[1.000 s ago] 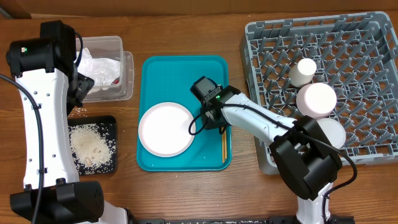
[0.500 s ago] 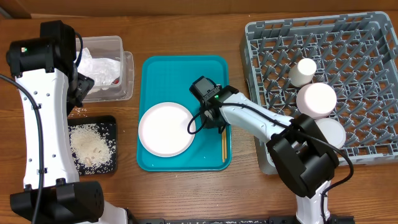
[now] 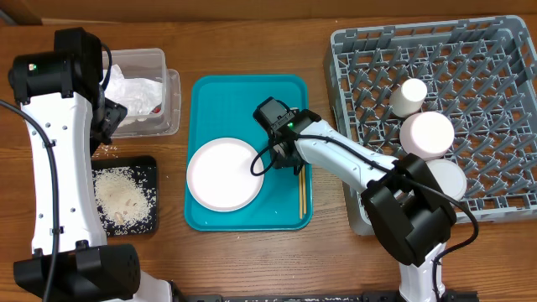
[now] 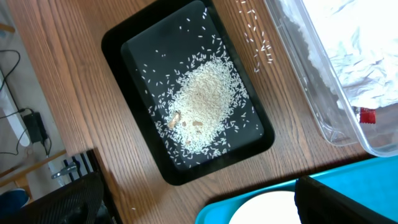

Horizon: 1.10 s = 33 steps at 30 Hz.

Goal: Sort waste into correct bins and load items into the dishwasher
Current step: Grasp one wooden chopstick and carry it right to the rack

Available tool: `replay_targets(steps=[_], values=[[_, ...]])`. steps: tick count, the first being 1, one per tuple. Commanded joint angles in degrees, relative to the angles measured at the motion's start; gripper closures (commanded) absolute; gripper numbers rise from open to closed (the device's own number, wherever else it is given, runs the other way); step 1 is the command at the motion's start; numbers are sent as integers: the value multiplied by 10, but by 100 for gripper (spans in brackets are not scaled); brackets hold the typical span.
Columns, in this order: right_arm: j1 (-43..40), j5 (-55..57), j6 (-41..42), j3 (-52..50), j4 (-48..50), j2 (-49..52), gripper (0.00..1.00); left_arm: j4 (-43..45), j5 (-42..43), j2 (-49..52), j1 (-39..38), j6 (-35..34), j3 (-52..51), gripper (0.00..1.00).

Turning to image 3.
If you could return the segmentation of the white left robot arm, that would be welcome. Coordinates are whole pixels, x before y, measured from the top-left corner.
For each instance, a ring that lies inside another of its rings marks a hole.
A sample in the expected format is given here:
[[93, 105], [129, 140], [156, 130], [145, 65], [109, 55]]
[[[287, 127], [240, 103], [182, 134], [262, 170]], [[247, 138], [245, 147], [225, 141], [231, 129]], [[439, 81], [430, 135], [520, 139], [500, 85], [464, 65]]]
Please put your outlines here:
[[109, 48], [81, 28], [13, 61], [8, 109], [27, 124], [36, 195], [32, 256], [13, 277], [44, 301], [181, 301], [173, 282], [141, 269], [132, 245], [108, 244], [97, 212], [91, 156], [127, 114], [104, 94], [111, 64]]

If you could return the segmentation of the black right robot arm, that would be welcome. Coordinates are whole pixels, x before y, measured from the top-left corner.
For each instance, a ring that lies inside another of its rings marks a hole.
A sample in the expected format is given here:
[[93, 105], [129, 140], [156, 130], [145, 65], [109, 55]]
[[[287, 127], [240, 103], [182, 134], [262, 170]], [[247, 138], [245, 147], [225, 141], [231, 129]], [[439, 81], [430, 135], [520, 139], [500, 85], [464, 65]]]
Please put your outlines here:
[[456, 214], [423, 159], [376, 153], [318, 114], [272, 97], [257, 106], [253, 118], [268, 134], [270, 167], [299, 174], [305, 164], [318, 165], [360, 195], [376, 238], [399, 262], [400, 301], [443, 300], [440, 258]]

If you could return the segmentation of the large pink plate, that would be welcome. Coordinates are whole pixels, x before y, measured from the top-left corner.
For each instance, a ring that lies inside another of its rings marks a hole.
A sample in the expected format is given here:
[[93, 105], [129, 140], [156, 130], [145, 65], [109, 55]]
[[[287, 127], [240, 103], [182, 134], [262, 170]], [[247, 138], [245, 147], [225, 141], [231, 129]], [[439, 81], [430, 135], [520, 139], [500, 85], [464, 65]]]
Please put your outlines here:
[[202, 145], [187, 167], [186, 182], [198, 204], [218, 212], [242, 209], [263, 186], [263, 177], [253, 171], [264, 169], [255, 161], [257, 151], [237, 138], [217, 138]]

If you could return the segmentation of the pale green cup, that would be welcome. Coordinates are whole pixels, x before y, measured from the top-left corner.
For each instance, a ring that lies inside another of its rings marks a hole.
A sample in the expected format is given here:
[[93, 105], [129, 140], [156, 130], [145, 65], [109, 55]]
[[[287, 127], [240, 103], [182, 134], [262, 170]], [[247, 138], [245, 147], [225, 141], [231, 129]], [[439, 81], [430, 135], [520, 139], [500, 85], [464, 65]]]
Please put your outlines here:
[[392, 113], [397, 117], [407, 117], [420, 110], [428, 90], [420, 79], [411, 78], [397, 88], [389, 98]]

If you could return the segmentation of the grey metal bowl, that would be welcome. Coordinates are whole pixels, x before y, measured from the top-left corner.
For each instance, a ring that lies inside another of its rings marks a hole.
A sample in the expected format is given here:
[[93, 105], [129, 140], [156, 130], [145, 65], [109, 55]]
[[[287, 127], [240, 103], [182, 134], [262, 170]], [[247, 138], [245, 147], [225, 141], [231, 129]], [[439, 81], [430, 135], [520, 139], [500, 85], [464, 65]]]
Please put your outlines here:
[[446, 159], [434, 159], [426, 164], [446, 195], [454, 200], [460, 200], [465, 195], [467, 177], [457, 164]]

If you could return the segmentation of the wooden chopstick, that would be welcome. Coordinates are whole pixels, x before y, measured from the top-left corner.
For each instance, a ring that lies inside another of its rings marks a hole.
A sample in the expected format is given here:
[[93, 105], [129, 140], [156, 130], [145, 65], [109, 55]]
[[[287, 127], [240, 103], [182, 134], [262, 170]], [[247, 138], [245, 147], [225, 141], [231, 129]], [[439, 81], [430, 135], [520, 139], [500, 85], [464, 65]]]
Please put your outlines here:
[[304, 177], [304, 185], [303, 185], [303, 193], [304, 193], [304, 205], [303, 205], [303, 210], [304, 210], [304, 216], [303, 218], [305, 217], [305, 215], [307, 214], [307, 206], [306, 206], [306, 181], [305, 181], [305, 168], [302, 168], [303, 170], [303, 177]]
[[304, 185], [304, 177], [303, 177], [303, 170], [299, 172], [299, 218], [300, 220], [303, 219], [304, 216], [304, 193], [303, 193], [303, 185]]

